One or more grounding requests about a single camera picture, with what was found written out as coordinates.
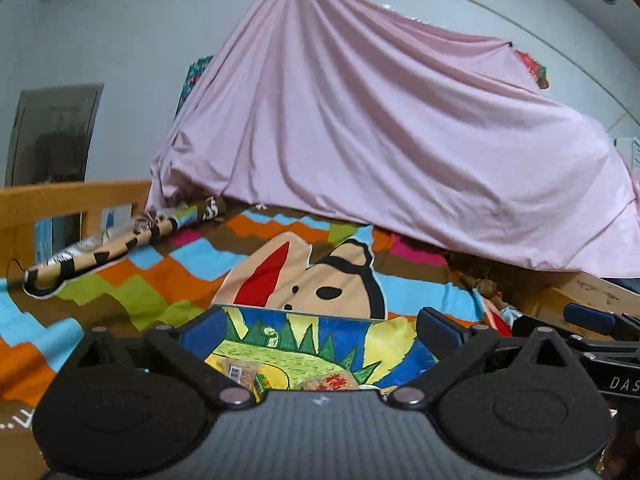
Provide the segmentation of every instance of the snack package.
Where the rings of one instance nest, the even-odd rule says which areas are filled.
[[[229,379],[240,384],[250,392],[254,392],[255,375],[258,373],[260,363],[255,361],[241,361],[239,359],[225,358],[220,360],[223,374]]]
[[[264,397],[265,392],[272,390],[271,383],[263,374],[258,373],[254,379],[255,393],[258,400]]]
[[[311,377],[302,381],[298,389],[307,391],[339,391],[339,390],[359,390],[358,381],[348,370],[342,370],[333,374]]]

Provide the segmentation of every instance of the teal fabric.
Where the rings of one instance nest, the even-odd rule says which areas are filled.
[[[182,93],[180,94],[180,101],[178,101],[178,108],[175,111],[176,116],[178,112],[182,108],[182,105],[187,100],[187,97],[193,90],[193,87],[196,86],[198,79],[202,73],[206,70],[207,66],[213,59],[213,56],[201,57],[195,63],[192,63],[187,72],[187,77],[184,80],[184,85],[182,85]]]

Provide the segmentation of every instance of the plastic bag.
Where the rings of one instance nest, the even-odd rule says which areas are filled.
[[[298,389],[307,391],[339,391],[339,390],[359,390],[360,385],[350,371],[342,370],[333,374],[311,377],[302,381]]]
[[[260,363],[226,358],[222,360],[223,373],[232,381],[240,384],[250,392],[254,391],[255,376]]]

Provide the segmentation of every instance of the gray carbon fiber panel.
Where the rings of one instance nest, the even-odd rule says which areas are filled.
[[[274,391],[252,410],[220,416],[194,453],[145,480],[508,478],[461,458],[424,415],[395,410],[376,392]],[[600,477],[584,470],[562,478]],[[54,474],[47,480],[78,479]]]

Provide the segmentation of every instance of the doorway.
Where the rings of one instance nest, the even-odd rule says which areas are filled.
[[[83,181],[102,88],[95,84],[23,90],[4,185]],[[49,259],[79,237],[80,215],[37,222],[36,261]]]

